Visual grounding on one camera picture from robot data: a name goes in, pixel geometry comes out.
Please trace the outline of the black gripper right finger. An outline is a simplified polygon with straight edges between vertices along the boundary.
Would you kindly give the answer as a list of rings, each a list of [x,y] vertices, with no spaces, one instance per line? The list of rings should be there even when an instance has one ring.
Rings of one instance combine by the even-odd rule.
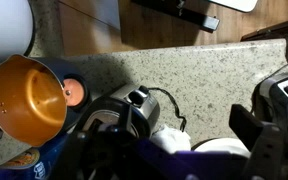
[[[231,106],[229,127],[251,153],[243,180],[288,180],[288,132],[257,120],[240,104]]]

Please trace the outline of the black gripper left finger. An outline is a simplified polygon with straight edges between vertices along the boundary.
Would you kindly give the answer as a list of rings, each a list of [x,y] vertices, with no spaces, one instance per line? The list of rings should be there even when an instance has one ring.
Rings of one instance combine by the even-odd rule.
[[[86,180],[96,170],[100,176],[137,180],[140,160],[132,145],[137,138],[127,130],[128,120],[118,125],[95,122],[90,130],[71,133],[71,180]]]

